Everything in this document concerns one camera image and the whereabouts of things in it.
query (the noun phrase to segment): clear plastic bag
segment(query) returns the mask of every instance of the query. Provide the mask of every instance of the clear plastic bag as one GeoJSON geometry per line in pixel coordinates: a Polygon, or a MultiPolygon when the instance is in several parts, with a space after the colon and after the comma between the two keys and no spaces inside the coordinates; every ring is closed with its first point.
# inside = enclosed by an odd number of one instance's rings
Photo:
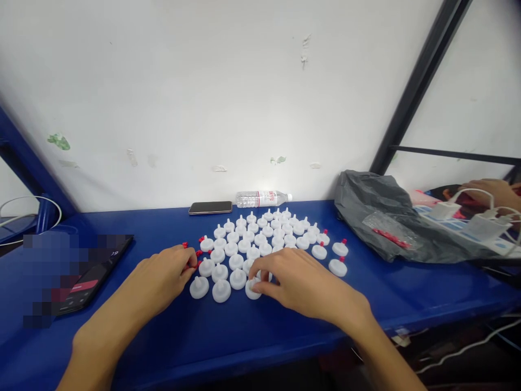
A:
{"type": "Polygon", "coordinates": [[[414,232],[380,211],[367,216],[362,223],[371,228],[375,235],[382,235],[405,250],[414,251],[422,246],[414,232]]]}

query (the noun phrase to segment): bottle label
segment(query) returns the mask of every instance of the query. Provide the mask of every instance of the bottle label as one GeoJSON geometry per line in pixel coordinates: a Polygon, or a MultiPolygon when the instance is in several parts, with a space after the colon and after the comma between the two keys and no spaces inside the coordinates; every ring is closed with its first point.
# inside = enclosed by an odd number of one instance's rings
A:
{"type": "Polygon", "coordinates": [[[275,206],[277,205],[277,192],[261,192],[259,191],[259,206],[275,206]]]}

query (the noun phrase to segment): phone screen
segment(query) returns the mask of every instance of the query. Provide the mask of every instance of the phone screen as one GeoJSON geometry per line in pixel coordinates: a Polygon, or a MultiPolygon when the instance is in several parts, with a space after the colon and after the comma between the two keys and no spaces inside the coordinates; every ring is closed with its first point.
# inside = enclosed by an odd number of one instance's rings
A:
{"type": "Polygon", "coordinates": [[[188,213],[191,215],[207,215],[210,213],[230,213],[231,211],[231,201],[217,201],[209,203],[193,203],[188,213]]]}

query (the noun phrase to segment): black metal frame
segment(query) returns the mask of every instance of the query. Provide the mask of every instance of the black metal frame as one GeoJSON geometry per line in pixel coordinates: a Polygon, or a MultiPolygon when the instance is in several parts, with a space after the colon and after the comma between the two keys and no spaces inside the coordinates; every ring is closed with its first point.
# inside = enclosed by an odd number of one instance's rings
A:
{"type": "Polygon", "coordinates": [[[445,0],[425,41],[420,57],[412,71],[402,97],[392,116],[384,138],[378,148],[370,172],[384,175],[396,151],[456,157],[491,163],[513,165],[505,180],[515,180],[521,167],[521,159],[514,157],[490,156],[465,152],[452,152],[436,149],[402,147],[400,143],[418,109],[430,82],[441,63],[454,34],[467,12],[472,0],[445,0]]]}

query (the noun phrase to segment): blue table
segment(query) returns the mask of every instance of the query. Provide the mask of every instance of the blue table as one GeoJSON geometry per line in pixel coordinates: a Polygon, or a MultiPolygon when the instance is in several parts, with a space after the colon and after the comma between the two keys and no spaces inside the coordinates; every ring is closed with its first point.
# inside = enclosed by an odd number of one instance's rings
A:
{"type": "MultiPolygon", "coordinates": [[[[401,327],[417,331],[499,313],[521,302],[519,292],[465,263],[384,262],[337,219],[332,201],[289,206],[299,218],[308,216],[312,223],[318,221],[321,230],[329,230],[329,254],[333,254],[332,243],[347,238],[350,251],[344,280],[368,297],[389,334],[401,327]]],[[[260,216],[266,210],[253,211],[260,216]]],[[[222,225],[228,217],[235,221],[240,213],[246,217],[250,209],[209,216],[189,216],[186,208],[83,213],[44,234],[53,240],[53,248],[19,248],[0,258],[0,389],[54,389],[67,365],[76,330],[141,259],[184,241],[197,247],[199,237],[213,236],[218,223],[222,225]],[[69,234],[134,234],[135,242],[89,308],[57,318],[49,329],[23,329],[22,315],[31,311],[28,292],[33,297],[41,294],[40,288],[34,288],[38,281],[47,286],[56,282],[56,278],[35,276],[64,273],[71,261],[82,257],[83,250],[73,245],[81,246],[81,237],[71,240],[70,249],[56,248],[67,247],[69,234]]],[[[118,365],[114,389],[187,385],[239,375],[317,355],[345,338],[334,326],[307,319],[268,297],[251,301],[244,291],[233,291],[227,302],[217,304],[211,294],[193,300],[187,291],[131,343],[118,365]]]]}

